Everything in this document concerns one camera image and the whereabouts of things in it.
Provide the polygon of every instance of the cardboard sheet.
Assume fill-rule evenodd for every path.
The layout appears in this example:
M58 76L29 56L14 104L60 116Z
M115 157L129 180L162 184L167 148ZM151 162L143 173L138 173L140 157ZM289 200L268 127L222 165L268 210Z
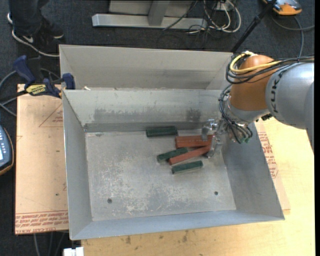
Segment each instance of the cardboard sheet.
M15 234L69 228L62 101L17 99Z

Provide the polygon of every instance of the orange device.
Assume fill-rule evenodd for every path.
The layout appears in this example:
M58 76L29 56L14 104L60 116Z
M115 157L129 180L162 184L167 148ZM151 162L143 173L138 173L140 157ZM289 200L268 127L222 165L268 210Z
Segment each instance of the orange device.
M297 15L302 12L302 7L297 0L277 0L272 9L282 16Z

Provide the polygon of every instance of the shoe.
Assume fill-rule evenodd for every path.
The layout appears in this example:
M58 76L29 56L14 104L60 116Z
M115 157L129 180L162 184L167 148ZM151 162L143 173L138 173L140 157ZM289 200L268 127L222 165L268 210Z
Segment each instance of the shoe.
M14 24L10 12L7 14L6 18L11 25ZM55 39L60 39L64 36L64 31L58 25L50 22L45 17L42 18L41 22L41 25L44 27L44 30L46 30L46 32L53 36Z
M18 35L12 30L12 36L19 43L27 45L41 55L48 57L59 57L59 40L47 33L43 26L31 36Z

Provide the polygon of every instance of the metal stand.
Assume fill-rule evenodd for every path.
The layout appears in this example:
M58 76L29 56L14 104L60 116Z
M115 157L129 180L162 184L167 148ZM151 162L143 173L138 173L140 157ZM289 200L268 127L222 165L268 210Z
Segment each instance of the metal stand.
M246 40L246 38L250 35L250 33L254 30L254 28L261 22L266 13L274 6L277 0L268 0L266 7L263 11L254 17L254 20L251 22L250 26L246 29L245 33L241 36L239 41L234 45L231 52L235 53L240 45Z
M179 19L167 17L165 13L170 1L152 1L148 15L126 14L95 14L92 16L93 27L129 27L129 28L158 28L165 29ZM202 18L182 18L171 29L199 29L205 27L207 22Z

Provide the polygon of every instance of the red wooden block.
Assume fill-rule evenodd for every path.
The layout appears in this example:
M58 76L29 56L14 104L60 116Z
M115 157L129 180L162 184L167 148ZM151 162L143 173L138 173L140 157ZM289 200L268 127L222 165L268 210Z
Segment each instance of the red wooden block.
M190 158L199 157L199 156L207 153L210 150L210 148L211 148L211 145L203 146L203 147L197 148L195 150L189 151L188 153L177 155L177 156L169 159L169 164L174 165L176 163L182 162L184 160L188 160Z
M195 136L176 136L175 137L175 148L192 148L192 147L204 147L211 144L213 136L208 135L208 140L203 141L200 135Z

